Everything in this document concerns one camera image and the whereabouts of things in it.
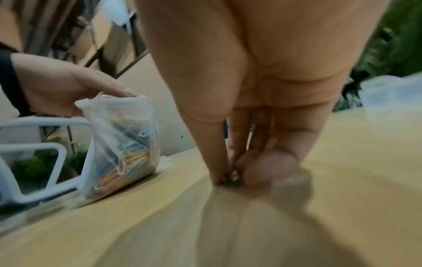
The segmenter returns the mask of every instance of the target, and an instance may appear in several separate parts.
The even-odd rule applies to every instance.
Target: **chair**
[[[25,117],[10,121],[1,125],[1,128],[17,128],[25,126],[90,126],[87,120],[82,118],[50,118],[50,117]],[[10,205],[26,205],[29,203],[40,202],[51,199],[62,194],[68,193],[74,189],[80,189],[84,186],[92,160],[94,158],[94,143],[91,141],[84,167],[80,176],[65,182],[57,184],[60,171],[65,162],[67,149],[59,143],[27,143],[27,144],[0,144],[0,153],[24,152],[34,150],[55,149],[58,151],[58,157],[53,167],[53,171],[48,180],[45,189],[24,195],[19,189],[18,183],[6,164],[0,156],[0,207]]]

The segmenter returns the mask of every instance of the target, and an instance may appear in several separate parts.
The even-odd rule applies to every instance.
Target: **clear plastic bag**
[[[156,170],[160,143],[149,97],[100,94],[75,105],[91,124],[95,148],[77,206],[103,198]]]

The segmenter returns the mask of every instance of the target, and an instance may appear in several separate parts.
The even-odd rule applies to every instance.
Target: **table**
[[[112,197],[74,195],[0,224],[2,267],[422,266],[422,109],[329,121],[269,188],[212,187],[196,149]]]

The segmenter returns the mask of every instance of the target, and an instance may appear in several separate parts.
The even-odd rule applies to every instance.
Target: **dark sleeve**
[[[0,85],[10,103],[19,111],[19,116],[31,116],[34,112],[29,109],[18,76],[13,68],[11,54],[14,52],[12,49],[0,47]]]

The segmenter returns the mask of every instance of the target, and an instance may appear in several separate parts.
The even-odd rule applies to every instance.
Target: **hand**
[[[31,110],[61,117],[82,116],[75,101],[99,92],[134,96],[101,71],[69,62],[27,54],[12,54],[13,68]]]
[[[147,46],[213,182],[236,170],[248,185],[303,161],[387,5],[138,0]]]

